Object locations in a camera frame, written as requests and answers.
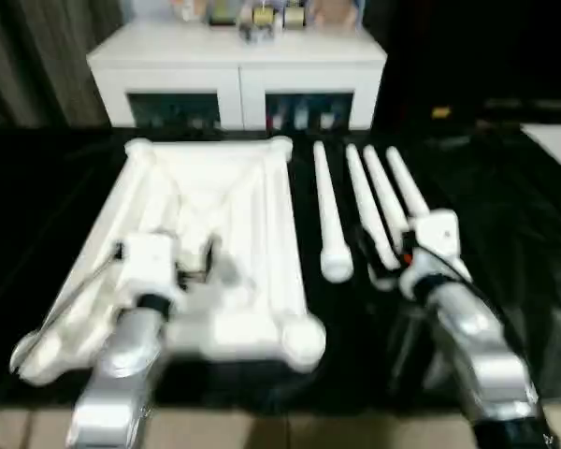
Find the black cloth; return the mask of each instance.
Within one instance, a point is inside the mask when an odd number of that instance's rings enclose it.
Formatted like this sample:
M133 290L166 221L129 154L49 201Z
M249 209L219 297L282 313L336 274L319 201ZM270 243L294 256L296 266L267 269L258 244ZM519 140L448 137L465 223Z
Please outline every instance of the black cloth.
M140 130L0 132L0 379L17 341L40 325L125 161L133 136L154 140L260 138L261 134L178 135ZM295 135L289 176L309 309L327 345L311 374L280 362L170 367L156 393L162 405L231 407L259 413L356 413L390 406L385 348L399 295L375 291L356 251L358 218L344 148L395 144L431 207L453 208L463 259L474 280L509 317L545 398L561 400L561 166L519 131L441 138L346 135L323 138L355 273L334 285L320 272L313 136ZM4 402L73 402L88 372L54 384L17 383ZM451 381L414 395L415 408L452 407Z

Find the white rod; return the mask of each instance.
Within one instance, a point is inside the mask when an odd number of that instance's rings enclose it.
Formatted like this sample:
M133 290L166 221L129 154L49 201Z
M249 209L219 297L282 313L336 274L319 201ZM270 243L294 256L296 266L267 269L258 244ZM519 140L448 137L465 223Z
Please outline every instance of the white rod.
M337 201L322 142L314 143L314 163L322 231L322 251L320 252L322 274L329 282L345 282L353 275L352 254L345 243L340 226Z
M396 183L399 186L401 194L403 194L403 199L405 199L405 204L410 211L410 215L412 217L427 215L430 210L418 186L415 185L415 181L411 177L410 171L405 165L405 162L403 162L399 151L395 147L390 147L386 151L386 158L389 161L389 166L391 166L393 173L395 173Z
M374 240L376 251L383 264L388 269L399 268L399 261L396 259L391 243L384 232L381 216L376 209L372 191L367 183L366 173L354 145L347 147L347 163L352 175L353 192L355 193L355 201L357 202L362 226Z
M364 159L366 159L367 169L372 179L372 184L376 190L376 195L381 202L382 212L386 218L386 223L393 238L397 252L401 252L403 247L403 233L409 229L408 220L405 212L399 203L393 186L386 176L384 167L381 164L374 147L368 145L364 148Z

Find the white cabinet door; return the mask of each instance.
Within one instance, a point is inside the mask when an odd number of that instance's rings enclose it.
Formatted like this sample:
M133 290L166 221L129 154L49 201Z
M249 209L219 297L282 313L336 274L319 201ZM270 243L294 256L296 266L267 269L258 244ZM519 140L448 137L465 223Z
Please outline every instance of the white cabinet door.
M351 94L349 128L369 129L374 118L382 69L383 64L241 67L245 128L266 128L267 95Z
M97 68L93 77L113 126L180 124L175 115L204 112L223 129L243 129L237 68Z

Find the white plastic parts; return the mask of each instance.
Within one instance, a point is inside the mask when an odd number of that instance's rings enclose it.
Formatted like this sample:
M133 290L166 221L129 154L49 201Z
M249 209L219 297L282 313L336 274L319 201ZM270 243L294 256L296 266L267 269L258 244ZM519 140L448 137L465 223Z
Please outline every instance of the white plastic parts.
M306 306L286 166L292 148L288 138L127 143L128 160L52 310L130 233L174 232L187 269L198 268L214 234L222 255L211 280L193 286L183 313L171 316L168 352L214 361L278 358L296 370L314 369L325 331ZM47 384L91 367L119 310L133 305L125 282L115 264L85 290L46 332L22 378ZM11 367L34 335L18 344Z
M320 252L322 274L329 282L345 282L353 275L352 254L345 243L340 226L337 201L322 142L314 143L314 163L322 229L322 251Z
M353 193L355 194L362 226L374 240L376 251L382 263L390 270L398 269L401 264L396 259L395 252L384 232L381 216L376 209L374 196L372 196L372 191L367 183L366 172L362 167L355 145L347 147L347 163L352 175Z
M409 218L406 218L406 213L373 147L367 146L364 149L364 158L379 198L382 214L395 243L395 252L403 254L403 234L413 231L418 245L444 257L457 269L459 274L469 279L468 269L459 258L459 228L455 212L445 209L430 210L398 150L390 147L386 152L386 158L395 174L396 185L403 195L410 213ZM399 263L382 226L380 215L378 215L367 185L366 174L354 146L347 148L347 159L362 225L374 239L384 266L389 270L398 268ZM406 297L412 295L409 279L413 279L412 276L415 277L415 270L416 265L411 265L399 280L401 290Z

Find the curtain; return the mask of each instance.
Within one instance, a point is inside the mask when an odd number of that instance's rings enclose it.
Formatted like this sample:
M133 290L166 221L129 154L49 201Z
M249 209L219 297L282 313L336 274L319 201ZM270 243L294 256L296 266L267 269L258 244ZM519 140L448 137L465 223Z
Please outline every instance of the curtain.
M121 25L119 0L0 0L0 125L107 124L85 57Z

